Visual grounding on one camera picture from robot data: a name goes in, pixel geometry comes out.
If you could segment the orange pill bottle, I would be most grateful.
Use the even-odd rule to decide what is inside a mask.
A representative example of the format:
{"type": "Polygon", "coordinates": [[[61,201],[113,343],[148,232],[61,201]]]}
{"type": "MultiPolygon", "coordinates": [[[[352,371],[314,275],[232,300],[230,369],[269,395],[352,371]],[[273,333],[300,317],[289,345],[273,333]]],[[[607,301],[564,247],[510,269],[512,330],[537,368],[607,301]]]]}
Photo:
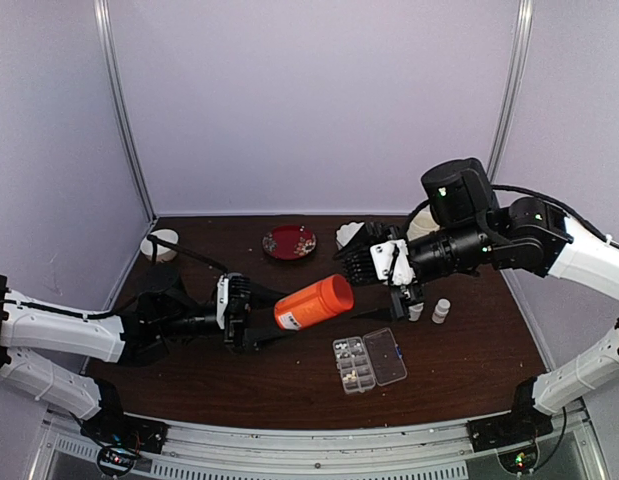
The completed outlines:
{"type": "Polygon", "coordinates": [[[279,300],[274,319],[283,330],[299,331],[352,310],[354,303],[352,287],[335,274],[279,300]]]}

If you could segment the small white bottle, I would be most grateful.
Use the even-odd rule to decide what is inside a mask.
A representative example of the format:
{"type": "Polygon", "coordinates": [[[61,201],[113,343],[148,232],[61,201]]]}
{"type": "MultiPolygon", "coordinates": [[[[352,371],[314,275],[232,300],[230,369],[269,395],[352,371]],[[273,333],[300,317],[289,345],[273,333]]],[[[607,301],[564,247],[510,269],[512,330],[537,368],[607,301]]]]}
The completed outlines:
{"type": "Polygon", "coordinates": [[[432,312],[431,320],[435,324],[443,324],[449,314],[450,308],[451,302],[448,299],[439,299],[432,312]]]}
{"type": "Polygon", "coordinates": [[[419,320],[424,309],[423,304],[412,305],[408,308],[408,320],[411,322],[416,322],[419,320]]]}

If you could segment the clear plastic pill organizer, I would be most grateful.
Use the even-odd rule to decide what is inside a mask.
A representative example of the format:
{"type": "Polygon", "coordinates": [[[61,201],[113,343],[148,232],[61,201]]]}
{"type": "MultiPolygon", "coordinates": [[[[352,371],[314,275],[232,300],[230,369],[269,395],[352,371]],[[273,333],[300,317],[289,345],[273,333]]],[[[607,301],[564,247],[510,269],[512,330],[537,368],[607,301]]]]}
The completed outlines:
{"type": "Polygon", "coordinates": [[[332,353],[345,394],[362,394],[376,387],[384,387],[403,381],[408,377],[402,352],[390,328],[385,327],[367,333],[362,337],[351,336],[341,339],[332,342],[332,353]],[[359,338],[364,353],[337,359],[333,350],[333,343],[348,338],[359,338]],[[354,388],[348,388],[342,382],[342,374],[351,370],[355,370],[358,376],[358,385],[354,388]]]}

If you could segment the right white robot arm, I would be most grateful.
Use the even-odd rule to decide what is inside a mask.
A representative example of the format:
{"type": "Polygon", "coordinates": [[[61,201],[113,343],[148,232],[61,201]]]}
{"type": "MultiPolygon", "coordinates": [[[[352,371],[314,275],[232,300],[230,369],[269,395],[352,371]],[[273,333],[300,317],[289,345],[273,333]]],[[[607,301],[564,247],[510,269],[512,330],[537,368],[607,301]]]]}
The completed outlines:
{"type": "Polygon", "coordinates": [[[421,183],[427,198],[418,207],[437,230],[409,239],[406,226],[350,222],[336,231],[334,257],[348,282],[389,289],[389,306],[368,317],[415,320],[425,284],[481,265],[569,280],[619,301],[619,244],[568,205],[517,187],[518,199],[500,206],[476,158],[441,163],[421,183]]]}

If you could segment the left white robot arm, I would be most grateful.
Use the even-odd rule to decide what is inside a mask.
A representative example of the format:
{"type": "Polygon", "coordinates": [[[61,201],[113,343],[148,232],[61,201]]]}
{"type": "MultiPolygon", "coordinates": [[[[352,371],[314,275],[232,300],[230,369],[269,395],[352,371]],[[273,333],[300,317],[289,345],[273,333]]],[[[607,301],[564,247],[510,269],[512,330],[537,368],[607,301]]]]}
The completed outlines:
{"type": "Polygon", "coordinates": [[[273,320],[252,324],[255,310],[269,310],[282,297],[237,273],[219,278],[214,299],[200,303],[186,291],[178,270],[167,264],[150,268],[135,296],[122,308],[87,311],[26,296],[0,274],[0,382],[36,400],[59,406],[95,429],[112,444],[126,442],[133,424],[123,415],[116,389],[81,377],[41,356],[49,350],[98,359],[125,367],[150,365],[168,353],[175,340],[219,336],[242,353],[287,337],[273,320]]]}

